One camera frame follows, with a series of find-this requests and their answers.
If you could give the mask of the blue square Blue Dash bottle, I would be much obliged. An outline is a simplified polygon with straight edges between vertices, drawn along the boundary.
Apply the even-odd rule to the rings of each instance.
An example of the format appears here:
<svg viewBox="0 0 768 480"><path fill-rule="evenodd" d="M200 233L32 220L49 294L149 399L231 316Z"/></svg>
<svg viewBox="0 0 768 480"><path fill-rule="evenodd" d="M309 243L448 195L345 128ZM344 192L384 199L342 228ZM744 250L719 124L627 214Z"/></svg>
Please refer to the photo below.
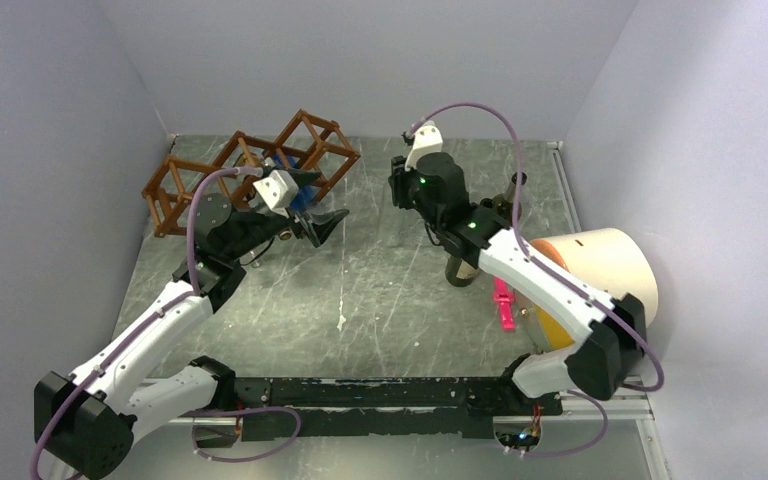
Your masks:
<svg viewBox="0 0 768 480"><path fill-rule="evenodd" d="M265 163L267 166L275 167L278 165L282 165L282 161L279 158L278 154L273 154L271 156L265 156L264 157ZM294 197L294 199L290 203L290 207L297 213L302 213L309 208L313 207L317 200L316 197L316 191L312 186L303 186L300 187L298 190L298 193Z"/></svg>

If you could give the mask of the dark green wine bottle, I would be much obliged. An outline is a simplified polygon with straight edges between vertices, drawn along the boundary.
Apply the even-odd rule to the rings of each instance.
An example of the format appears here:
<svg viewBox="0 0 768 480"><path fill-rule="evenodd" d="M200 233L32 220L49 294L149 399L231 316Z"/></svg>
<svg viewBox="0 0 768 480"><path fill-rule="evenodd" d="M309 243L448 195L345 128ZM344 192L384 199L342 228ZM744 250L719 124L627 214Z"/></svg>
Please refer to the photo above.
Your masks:
<svg viewBox="0 0 768 480"><path fill-rule="evenodd" d="M457 288L471 285L481 274L479 268L479 248L468 248L461 253L448 253L444 268L444 276L447 282Z"/></svg>

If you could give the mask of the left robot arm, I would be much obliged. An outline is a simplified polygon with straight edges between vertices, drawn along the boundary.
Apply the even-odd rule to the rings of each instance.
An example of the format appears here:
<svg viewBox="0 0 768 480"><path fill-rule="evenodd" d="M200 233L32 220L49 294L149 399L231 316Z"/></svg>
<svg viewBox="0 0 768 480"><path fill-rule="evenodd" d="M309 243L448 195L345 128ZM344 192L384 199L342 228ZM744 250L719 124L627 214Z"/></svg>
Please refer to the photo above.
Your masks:
<svg viewBox="0 0 768 480"><path fill-rule="evenodd" d="M75 477L112 473L139 440L186 413L232 415L235 374L202 357L170 379L146 386L147 375L194 327L217 313L245 277L241 257L283 231L326 241L343 209L292 203L317 174L296 168L231 167L208 174L188 209L186 257L156 300L98 354L67 375L46 374L34 390L38 478L44 453Z"/></svg>

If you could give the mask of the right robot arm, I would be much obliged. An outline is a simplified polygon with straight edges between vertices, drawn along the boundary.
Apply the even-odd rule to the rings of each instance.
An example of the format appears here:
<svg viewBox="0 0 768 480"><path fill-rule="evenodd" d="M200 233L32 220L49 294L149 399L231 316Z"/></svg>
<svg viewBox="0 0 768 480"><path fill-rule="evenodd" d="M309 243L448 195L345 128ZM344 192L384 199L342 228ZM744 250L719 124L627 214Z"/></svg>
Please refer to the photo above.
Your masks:
<svg viewBox="0 0 768 480"><path fill-rule="evenodd" d="M517 239L511 223L470 200L464 172L447 153L417 162L396 156L388 178L393 204L416 211L435 242L473 268L505 281L546 311L570 336L568 347L518 364L499 391L502 406L522 414L538 397L576 389L608 400L643 357L645 309L630 293L599 290Z"/></svg>

